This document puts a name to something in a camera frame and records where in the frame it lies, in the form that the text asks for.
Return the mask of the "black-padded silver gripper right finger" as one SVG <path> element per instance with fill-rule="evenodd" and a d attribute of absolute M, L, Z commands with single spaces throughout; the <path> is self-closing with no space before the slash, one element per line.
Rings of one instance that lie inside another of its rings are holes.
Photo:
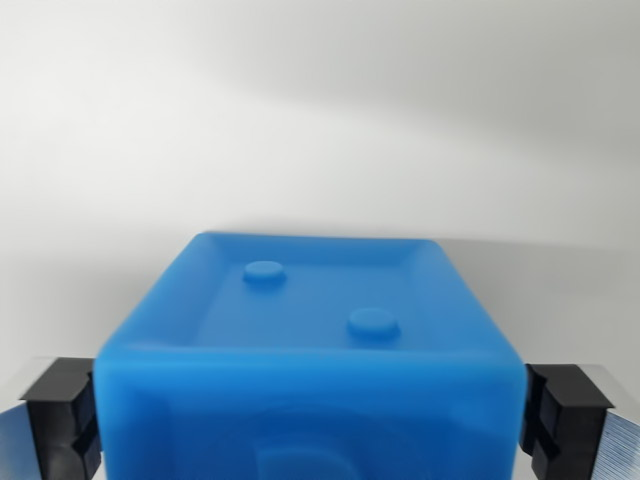
<path fill-rule="evenodd" d="M 603 367 L 529 364 L 520 437 L 538 479 L 637 479 L 639 401 Z"/>

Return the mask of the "black-padded silver gripper left finger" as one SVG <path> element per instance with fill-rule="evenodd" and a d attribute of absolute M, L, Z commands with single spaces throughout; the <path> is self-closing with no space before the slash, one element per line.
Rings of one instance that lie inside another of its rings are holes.
<path fill-rule="evenodd" d="M 40 357 L 1 387 L 1 477 L 92 479 L 101 465 L 92 358 Z"/>

